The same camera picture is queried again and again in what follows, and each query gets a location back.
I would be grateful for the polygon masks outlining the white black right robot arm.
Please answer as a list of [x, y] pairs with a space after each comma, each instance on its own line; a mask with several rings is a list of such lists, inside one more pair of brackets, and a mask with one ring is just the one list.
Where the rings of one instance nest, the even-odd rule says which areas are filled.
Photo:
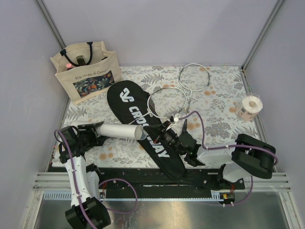
[[146, 126], [144, 130], [153, 144], [165, 144], [176, 154], [185, 156], [189, 165], [217, 168], [216, 184], [223, 189], [249, 176], [271, 179], [278, 161], [273, 146], [246, 134], [239, 134], [225, 146], [203, 147], [186, 130], [177, 135], [166, 124]]

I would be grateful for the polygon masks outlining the white shuttlecock tube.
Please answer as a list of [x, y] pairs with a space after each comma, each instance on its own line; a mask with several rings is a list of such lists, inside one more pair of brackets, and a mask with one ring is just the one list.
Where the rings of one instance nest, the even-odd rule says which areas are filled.
[[[73, 121], [71, 125], [76, 126], [76, 121]], [[96, 130], [101, 136], [134, 140], [144, 140], [148, 135], [141, 125], [111, 124], [104, 122]]]

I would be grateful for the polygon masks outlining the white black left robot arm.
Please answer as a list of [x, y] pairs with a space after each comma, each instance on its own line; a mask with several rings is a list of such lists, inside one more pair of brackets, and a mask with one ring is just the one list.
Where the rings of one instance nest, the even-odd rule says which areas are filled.
[[54, 131], [60, 162], [71, 186], [71, 208], [65, 217], [74, 229], [103, 229], [111, 223], [108, 210], [100, 201], [103, 176], [95, 164], [88, 165], [85, 159], [89, 149], [102, 146], [106, 140], [97, 134], [95, 127], [95, 124], [70, 125]]

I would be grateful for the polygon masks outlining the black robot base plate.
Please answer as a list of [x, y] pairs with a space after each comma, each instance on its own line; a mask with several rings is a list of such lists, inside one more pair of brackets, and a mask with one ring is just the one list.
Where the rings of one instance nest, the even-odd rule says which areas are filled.
[[106, 190], [106, 198], [133, 198], [134, 192], [128, 185], [118, 179], [128, 181], [136, 190], [138, 198], [142, 199], [172, 199], [172, 198], [211, 198], [212, 191], [231, 188], [244, 190], [244, 180], [235, 183], [220, 180], [218, 169], [187, 169], [177, 180], [168, 178], [156, 168], [98, 168], [89, 166], [86, 172], [97, 171], [100, 182], [106, 181], [101, 188]]

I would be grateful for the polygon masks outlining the black Crossway racket bag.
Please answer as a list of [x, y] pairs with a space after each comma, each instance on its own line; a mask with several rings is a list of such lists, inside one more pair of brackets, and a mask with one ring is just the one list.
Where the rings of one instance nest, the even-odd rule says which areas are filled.
[[144, 128], [148, 136], [138, 143], [144, 148], [160, 170], [172, 180], [182, 177], [185, 166], [180, 156], [164, 141], [155, 143], [157, 135], [152, 127], [161, 125], [157, 117], [146, 115], [147, 102], [150, 94], [132, 81], [121, 81], [112, 85], [107, 92], [107, 101], [110, 109], [122, 124], [134, 121]]

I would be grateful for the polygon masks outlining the white racket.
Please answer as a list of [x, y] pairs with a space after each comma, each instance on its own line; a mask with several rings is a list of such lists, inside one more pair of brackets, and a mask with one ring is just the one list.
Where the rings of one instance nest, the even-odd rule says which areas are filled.
[[202, 92], [211, 83], [211, 75], [207, 67], [198, 63], [189, 63], [179, 72], [178, 82], [189, 91], [185, 114], [188, 115], [194, 92]]
[[130, 124], [145, 116], [168, 119], [180, 114], [187, 102], [185, 93], [177, 87], [165, 87], [152, 93], [147, 100], [147, 112], [135, 118]]

